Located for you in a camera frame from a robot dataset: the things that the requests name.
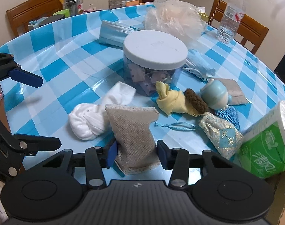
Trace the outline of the white knotted cloth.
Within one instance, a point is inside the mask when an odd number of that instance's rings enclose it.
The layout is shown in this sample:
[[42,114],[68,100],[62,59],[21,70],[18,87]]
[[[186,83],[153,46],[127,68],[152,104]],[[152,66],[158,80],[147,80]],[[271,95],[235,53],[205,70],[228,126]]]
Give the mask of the white knotted cloth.
[[99,104],[78,104],[68,115],[73,133],[81,140],[96,139],[110,126],[105,106],[107,104],[128,105],[135,93],[135,88],[119,81],[104,95]]

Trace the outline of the yellow cloth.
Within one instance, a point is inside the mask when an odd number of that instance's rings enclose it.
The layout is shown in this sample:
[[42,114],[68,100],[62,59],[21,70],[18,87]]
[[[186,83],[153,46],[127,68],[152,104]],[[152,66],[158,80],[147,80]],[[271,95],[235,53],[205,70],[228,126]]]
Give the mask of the yellow cloth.
[[158,98],[156,103],[158,107],[166,114],[187,113],[191,116],[200,116],[201,114],[189,103],[181,90],[170,89],[170,86],[161,81],[156,82]]

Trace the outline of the clear plastic water bottle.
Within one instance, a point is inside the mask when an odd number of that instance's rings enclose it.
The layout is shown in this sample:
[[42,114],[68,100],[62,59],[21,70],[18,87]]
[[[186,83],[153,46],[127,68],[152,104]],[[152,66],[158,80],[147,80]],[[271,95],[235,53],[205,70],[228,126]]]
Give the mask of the clear plastic water bottle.
[[219,41],[229,44],[234,39],[246,12],[245,3],[245,0],[228,0],[217,31],[217,39]]

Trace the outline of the light blue round toy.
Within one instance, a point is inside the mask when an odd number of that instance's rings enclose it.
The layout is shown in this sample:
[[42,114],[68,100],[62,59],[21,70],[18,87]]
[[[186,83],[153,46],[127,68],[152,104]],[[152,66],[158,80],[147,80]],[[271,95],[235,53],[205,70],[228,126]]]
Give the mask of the light blue round toy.
[[200,89],[200,96],[208,107],[213,110],[225,110],[232,101],[232,96],[228,93],[225,85],[215,79],[210,79],[208,83]]

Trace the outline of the wooden chair far left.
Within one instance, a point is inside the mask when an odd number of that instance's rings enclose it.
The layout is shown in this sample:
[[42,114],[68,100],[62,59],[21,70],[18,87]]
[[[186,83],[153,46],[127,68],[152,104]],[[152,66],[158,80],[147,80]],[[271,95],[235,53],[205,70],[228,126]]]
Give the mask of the wooden chair far left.
[[6,11],[9,25],[16,38],[29,31],[30,21],[52,16],[63,9],[63,0],[28,0]]

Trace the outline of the jar with white lid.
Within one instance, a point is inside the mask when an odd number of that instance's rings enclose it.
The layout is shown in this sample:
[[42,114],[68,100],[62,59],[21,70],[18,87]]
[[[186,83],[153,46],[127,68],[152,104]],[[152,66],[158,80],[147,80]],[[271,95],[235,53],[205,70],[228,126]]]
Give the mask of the jar with white lid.
[[157,81],[174,87],[188,56],[186,45],[168,33],[142,30],[123,44],[124,80],[139,94],[152,95]]

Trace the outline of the crumpled blue face mask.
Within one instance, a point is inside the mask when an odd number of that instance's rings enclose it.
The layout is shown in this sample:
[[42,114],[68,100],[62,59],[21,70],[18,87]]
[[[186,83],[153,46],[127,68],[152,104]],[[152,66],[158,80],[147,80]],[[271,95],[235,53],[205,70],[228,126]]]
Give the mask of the crumpled blue face mask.
[[216,75],[216,70],[195,49],[188,50],[183,70],[195,75],[202,81],[208,81]]

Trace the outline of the brown knitted scrunchie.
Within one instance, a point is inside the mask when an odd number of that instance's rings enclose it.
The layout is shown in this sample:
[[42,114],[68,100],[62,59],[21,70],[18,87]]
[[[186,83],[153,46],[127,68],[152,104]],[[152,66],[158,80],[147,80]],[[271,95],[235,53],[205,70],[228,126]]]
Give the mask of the brown knitted scrunchie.
[[203,114],[209,111],[206,102],[199,95],[197,95],[194,92],[194,90],[192,90],[191,88],[187,88],[185,90],[184,96],[198,113]]

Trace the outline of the green bowl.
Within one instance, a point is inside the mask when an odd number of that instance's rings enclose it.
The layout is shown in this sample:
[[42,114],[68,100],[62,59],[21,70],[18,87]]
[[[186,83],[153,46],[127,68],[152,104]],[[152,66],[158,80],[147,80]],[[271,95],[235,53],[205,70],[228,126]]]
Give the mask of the green bowl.
[[63,9],[63,10],[60,10],[60,11],[57,11],[53,14],[53,16],[55,15],[64,15],[65,18],[69,17],[70,16],[70,11],[69,9]]

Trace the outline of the grey fabric pouch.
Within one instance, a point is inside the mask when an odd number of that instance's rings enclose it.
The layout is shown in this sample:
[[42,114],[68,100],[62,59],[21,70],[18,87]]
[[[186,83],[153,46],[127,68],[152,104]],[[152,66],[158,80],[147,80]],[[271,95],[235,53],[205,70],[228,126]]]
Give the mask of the grey fabric pouch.
[[233,79],[222,78],[215,78],[215,80],[221,81],[226,87],[228,94],[232,98],[229,105],[243,105],[248,103],[248,100],[246,99],[242,89],[236,81],[234,81]]

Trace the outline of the green wrapped toilet paper roll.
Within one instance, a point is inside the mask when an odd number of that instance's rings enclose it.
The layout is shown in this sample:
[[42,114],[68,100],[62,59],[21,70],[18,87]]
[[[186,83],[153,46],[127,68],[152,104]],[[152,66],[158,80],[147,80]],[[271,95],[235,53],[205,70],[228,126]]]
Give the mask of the green wrapped toilet paper roll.
[[285,172],[285,101],[243,132],[238,151],[240,165],[266,179]]

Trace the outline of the beige mesh sachet bag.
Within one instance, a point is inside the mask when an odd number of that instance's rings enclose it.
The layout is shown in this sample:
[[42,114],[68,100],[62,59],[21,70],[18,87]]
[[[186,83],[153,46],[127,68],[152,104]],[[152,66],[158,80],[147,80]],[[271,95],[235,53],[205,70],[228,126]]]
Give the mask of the beige mesh sachet bag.
[[119,143],[115,162],[125,175],[152,170],[160,164],[150,124],[157,121],[154,107],[107,104],[106,114]]

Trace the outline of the blue checkered tablecloth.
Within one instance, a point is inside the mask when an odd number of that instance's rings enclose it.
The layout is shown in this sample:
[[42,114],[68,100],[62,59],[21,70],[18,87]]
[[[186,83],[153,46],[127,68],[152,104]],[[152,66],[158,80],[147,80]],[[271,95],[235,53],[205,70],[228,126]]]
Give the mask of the blue checkered tablecloth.
[[[62,149],[83,153],[104,146],[111,131],[82,141],[68,123],[68,115],[80,103],[100,102],[123,81],[123,50],[100,44],[104,20],[141,29],[147,5],[105,10],[66,18],[23,34],[0,47],[11,53],[22,69],[43,78],[34,88],[11,79],[1,82],[4,108],[12,133],[57,137]],[[194,44],[194,51],[216,71],[216,78],[235,80],[247,104],[237,106],[241,130],[257,122],[285,100],[285,85],[258,57],[239,43],[224,44],[208,26]]]

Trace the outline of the wooden chair behind bottle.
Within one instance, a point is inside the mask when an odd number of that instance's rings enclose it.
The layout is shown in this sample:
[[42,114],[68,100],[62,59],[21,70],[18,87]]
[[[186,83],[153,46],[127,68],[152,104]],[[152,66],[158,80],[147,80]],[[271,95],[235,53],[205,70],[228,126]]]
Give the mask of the wooden chair behind bottle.
[[[209,15],[209,25],[211,25],[213,20],[221,22],[226,5],[227,3],[222,0],[214,0]],[[263,26],[248,15],[244,15],[237,30],[237,33],[242,36],[242,40],[240,42],[242,46],[245,46],[247,41],[254,45],[251,50],[253,54],[256,54],[268,32],[269,29],[266,26]]]

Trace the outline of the pink mesh bath pouf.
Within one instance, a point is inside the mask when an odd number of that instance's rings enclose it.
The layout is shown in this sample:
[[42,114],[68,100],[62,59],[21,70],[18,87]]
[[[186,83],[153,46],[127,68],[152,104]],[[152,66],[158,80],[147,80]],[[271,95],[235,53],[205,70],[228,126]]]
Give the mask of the pink mesh bath pouf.
[[180,0],[154,0],[143,22],[146,30],[161,31],[180,39],[189,49],[207,28],[199,8]]

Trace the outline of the blue brocade sachet pouch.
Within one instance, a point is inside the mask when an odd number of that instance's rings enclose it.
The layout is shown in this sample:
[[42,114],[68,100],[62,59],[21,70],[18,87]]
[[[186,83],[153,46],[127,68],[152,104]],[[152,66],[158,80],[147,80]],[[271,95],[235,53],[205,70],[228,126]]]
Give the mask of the blue brocade sachet pouch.
[[214,147],[224,158],[230,160],[242,145],[243,135],[227,120],[206,112],[199,122]]

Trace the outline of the black round lid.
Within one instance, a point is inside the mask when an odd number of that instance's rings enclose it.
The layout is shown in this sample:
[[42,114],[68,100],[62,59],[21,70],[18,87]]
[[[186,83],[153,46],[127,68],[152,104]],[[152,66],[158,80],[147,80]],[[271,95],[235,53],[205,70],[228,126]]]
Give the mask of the black round lid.
[[50,16],[50,17],[42,20],[41,22],[39,22],[38,26],[41,27],[41,26],[59,21],[59,20],[64,19],[64,18],[65,18],[64,14],[53,15],[53,16]]

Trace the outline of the yellow tissue box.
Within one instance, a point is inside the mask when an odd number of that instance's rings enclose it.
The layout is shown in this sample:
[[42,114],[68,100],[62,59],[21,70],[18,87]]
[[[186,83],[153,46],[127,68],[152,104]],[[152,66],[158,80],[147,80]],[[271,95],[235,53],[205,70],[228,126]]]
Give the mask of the yellow tissue box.
[[196,10],[203,21],[209,22],[209,15],[206,14],[205,7],[197,7]]

